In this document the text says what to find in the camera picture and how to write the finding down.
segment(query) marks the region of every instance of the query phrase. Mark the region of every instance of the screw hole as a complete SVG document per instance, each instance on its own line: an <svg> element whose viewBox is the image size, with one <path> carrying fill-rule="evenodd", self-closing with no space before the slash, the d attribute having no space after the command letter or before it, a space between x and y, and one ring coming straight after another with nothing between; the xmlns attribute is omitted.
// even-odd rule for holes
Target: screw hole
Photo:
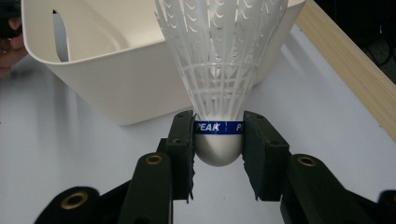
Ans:
<svg viewBox="0 0 396 224"><path fill-rule="evenodd" d="M65 197L61 202L62 209L70 210L82 206L88 200L88 193L80 190Z"/></svg>
<svg viewBox="0 0 396 224"><path fill-rule="evenodd" d="M174 139L172 142L173 142L173 143L176 143L176 144L180 144L180 143L181 143L181 140L178 139L178 138L176 138L176 139Z"/></svg>
<svg viewBox="0 0 396 224"><path fill-rule="evenodd" d="M149 165L156 165L163 161L163 157L159 155L152 155L146 158L146 163Z"/></svg>
<svg viewBox="0 0 396 224"><path fill-rule="evenodd" d="M299 157L297 161L304 166L316 166L317 162L309 157Z"/></svg>

